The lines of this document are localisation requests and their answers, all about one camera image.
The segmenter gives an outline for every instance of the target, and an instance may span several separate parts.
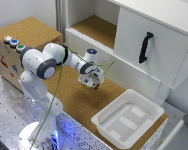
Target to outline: cabinet door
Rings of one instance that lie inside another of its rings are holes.
[[[173,86],[188,51],[188,36],[124,8],[117,28],[114,54]],[[148,40],[147,60],[140,64],[147,32],[154,36]]]

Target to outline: cork board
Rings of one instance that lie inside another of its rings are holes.
[[[11,35],[26,46],[38,47],[62,34],[34,17],[15,22],[6,27],[0,28],[0,41],[5,35]]]
[[[71,26],[79,32],[114,49],[117,26],[97,16],[92,16]]]
[[[45,80],[48,90],[52,94],[55,92],[59,74],[60,67],[57,67],[54,76],[49,80]],[[105,79],[104,84],[99,86],[98,90],[91,88],[87,89],[83,84],[78,82],[78,77],[79,73],[73,68],[69,66],[64,67],[56,97],[63,103],[64,111],[66,113],[111,146],[114,150],[117,150],[114,145],[99,134],[96,126],[91,122],[91,118],[125,92],[125,89],[107,78]],[[167,115],[162,115],[130,150],[140,149],[166,119]]]

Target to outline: brown box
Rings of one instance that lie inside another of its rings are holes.
[[[11,35],[14,39],[19,40],[20,44],[35,47],[39,51],[42,51],[48,43],[62,44],[63,35],[33,17],[0,29],[0,73],[22,91],[18,82],[24,71],[21,67],[20,54],[9,45],[4,44],[3,38],[6,35]]]

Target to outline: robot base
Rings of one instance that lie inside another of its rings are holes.
[[[28,137],[31,135],[37,125],[38,122],[31,123],[20,132],[18,137],[18,150],[30,150],[31,144],[29,143]],[[43,148],[41,146],[39,148],[32,147],[31,150],[43,150]]]

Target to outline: open shelf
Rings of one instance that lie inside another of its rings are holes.
[[[117,26],[97,16],[91,16],[71,26],[77,31],[114,49]]]

